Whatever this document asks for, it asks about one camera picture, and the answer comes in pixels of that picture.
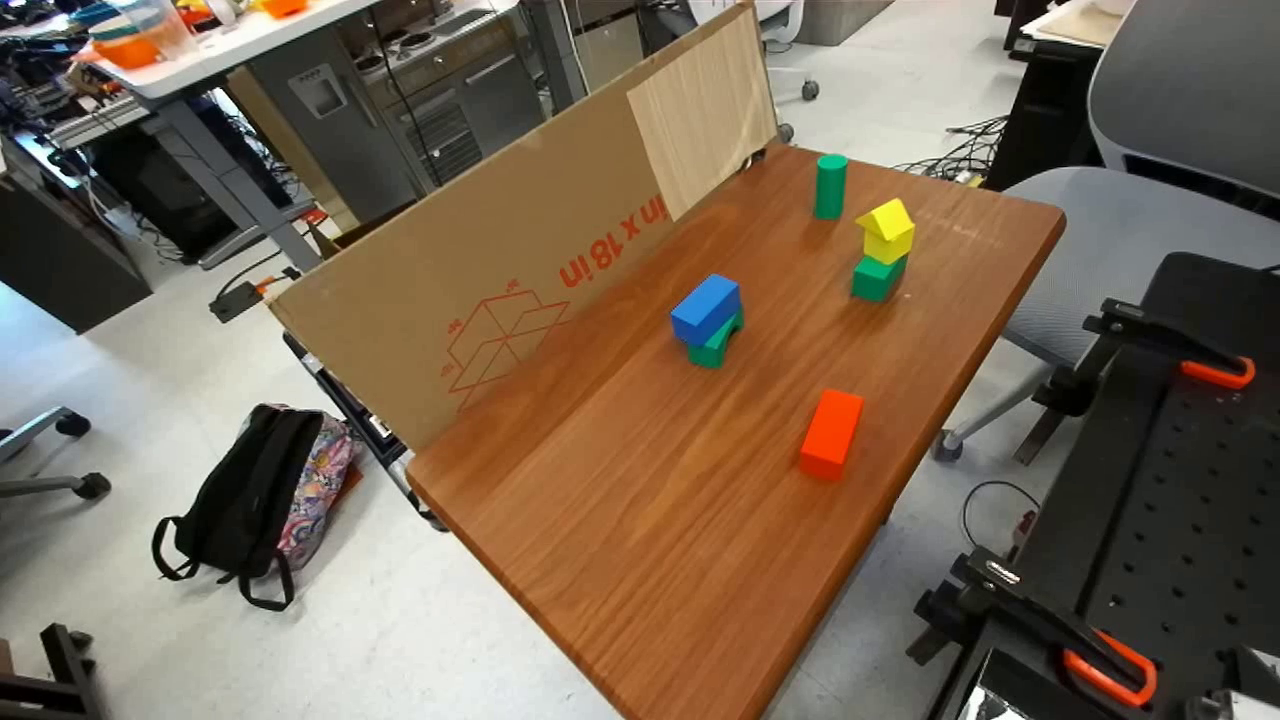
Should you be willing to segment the orange rectangular block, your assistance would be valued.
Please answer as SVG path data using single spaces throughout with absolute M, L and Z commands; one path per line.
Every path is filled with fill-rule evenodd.
M 857 390 L 823 388 L 801 440 L 801 469 L 815 480 L 835 480 L 860 433 L 865 399 Z

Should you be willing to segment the green block under blue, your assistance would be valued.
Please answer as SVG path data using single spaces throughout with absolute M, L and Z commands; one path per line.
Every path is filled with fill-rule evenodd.
M 689 345 L 698 366 L 724 366 L 731 337 L 744 327 L 744 314 L 724 321 L 703 345 Z

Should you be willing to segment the green block under yellow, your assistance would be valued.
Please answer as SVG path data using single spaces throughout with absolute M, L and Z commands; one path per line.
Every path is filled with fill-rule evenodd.
M 903 260 L 883 265 L 883 260 L 860 256 L 853 266 L 853 297 L 867 302 L 883 302 L 897 292 L 900 276 L 903 276 Z

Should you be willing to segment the green cylinder block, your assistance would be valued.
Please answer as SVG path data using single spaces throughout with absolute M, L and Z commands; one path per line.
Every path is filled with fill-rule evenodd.
M 844 196 L 850 196 L 850 157 L 840 151 L 815 157 L 815 198 L 814 198 L 815 219 L 840 219 Z

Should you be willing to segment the yellow house-shaped block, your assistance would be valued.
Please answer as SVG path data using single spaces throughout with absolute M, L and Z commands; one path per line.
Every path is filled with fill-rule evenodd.
M 912 251 L 916 219 L 903 198 L 883 198 L 860 217 L 865 251 L 879 265 L 897 265 Z

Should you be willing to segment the wooden side table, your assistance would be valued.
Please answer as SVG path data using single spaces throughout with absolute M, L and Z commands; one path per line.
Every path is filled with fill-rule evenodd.
M 634 720 L 769 707 L 1063 232 L 1052 204 L 853 167 L 850 204 L 879 198 L 916 251 L 860 302 L 857 225 L 814 217 L 809 151 L 769 151 L 417 449 L 427 506 Z M 744 327 L 698 366 L 671 309 L 712 272 Z M 865 399 L 835 480 L 801 469 L 823 388 Z

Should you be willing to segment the brown cardboard board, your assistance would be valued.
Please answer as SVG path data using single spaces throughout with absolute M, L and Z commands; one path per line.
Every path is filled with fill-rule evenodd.
M 273 300 L 386 428 L 433 440 L 775 136 L 731 0 Z

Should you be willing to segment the black backpack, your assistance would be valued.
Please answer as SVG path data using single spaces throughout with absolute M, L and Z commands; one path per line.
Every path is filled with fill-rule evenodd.
M 183 516 L 154 531 L 165 579 L 215 566 L 252 607 L 284 613 L 359 465 L 344 418 L 257 405 Z

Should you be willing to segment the black orange clamp lower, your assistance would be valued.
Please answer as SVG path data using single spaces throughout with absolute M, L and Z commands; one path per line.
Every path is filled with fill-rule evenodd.
M 927 665 L 943 644 L 972 647 L 988 621 L 1005 621 L 1052 650 L 1052 665 L 1111 707 L 1143 713 L 1161 693 L 1161 669 L 1104 628 L 1036 598 L 1019 573 L 993 552 L 954 561 L 954 573 L 916 598 L 924 630 L 910 644 Z

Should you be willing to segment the black orange clamp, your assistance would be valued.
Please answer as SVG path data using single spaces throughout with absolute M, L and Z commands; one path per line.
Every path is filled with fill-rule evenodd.
M 916 598 L 924 630 L 910 644 L 927 665 L 943 644 L 972 647 L 988 621 L 1005 621 L 1052 650 L 1052 665 L 1111 707 L 1143 713 L 1161 693 L 1161 669 L 1104 628 L 1036 598 L 1019 573 L 993 552 L 954 561 L 954 573 Z
M 1255 360 L 1244 351 L 1228 351 L 1206 337 L 1194 337 L 1190 327 L 1143 310 L 1130 300 L 1104 300 L 1097 314 L 1083 321 L 1088 333 L 1104 349 L 1143 349 L 1178 360 L 1178 373 L 1184 378 L 1244 390 L 1255 382 Z

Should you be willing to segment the black orange clamp upper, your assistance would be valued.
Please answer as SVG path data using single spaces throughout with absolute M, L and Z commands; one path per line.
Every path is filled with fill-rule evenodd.
M 1097 314 L 1083 321 L 1088 333 L 1104 349 L 1143 349 L 1178 360 L 1178 373 L 1184 378 L 1244 390 L 1255 382 L 1255 360 L 1244 351 L 1228 351 L 1206 337 L 1194 337 L 1190 327 L 1143 310 L 1130 300 L 1104 300 Z

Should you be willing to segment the black perforated breadboard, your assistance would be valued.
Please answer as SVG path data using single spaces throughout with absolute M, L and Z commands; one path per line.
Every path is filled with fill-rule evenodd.
M 1280 707 L 1280 272 L 1169 256 L 1136 300 L 1255 360 L 1244 390 L 1173 357 L 1083 357 L 1093 407 L 1028 543 L 1028 590 L 1161 669 L 1143 713 L 1069 679 L 1039 638 L 988 621 L 927 720 L 1275 720 Z

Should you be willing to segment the white grey workbench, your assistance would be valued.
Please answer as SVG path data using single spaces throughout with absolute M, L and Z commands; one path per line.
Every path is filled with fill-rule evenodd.
M 321 265 L 292 229 L 306 206 L 388 219 L 590 91 L 566 0 L 307 0 L 101 73 L 296 266 Z

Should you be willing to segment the orange plastic bin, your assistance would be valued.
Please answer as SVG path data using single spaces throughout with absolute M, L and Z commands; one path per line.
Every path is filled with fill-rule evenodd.
M 191 46 L 191 30 L 173 3 L 123 3 L 109 21 L 97 21 L 90 40 L 109 65 L 128 73 Z

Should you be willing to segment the grey office chair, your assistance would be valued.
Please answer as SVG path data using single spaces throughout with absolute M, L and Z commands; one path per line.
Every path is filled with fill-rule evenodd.
M 1280 247 L 1280 0 L 1136 0 L 1088 78 L 1097 164 L 1060 164 L 1012 185 L 1069 225 L 1005 337 L 1036 357 L 1028 378 L 935 434 L 935 455 L 1018 407 L 1043 415 L 1019 445 L 1031 460 L 1063 415 L 1093 399 L 1083 321 L 1136 300 L 1169 251 L 1267 260 Z

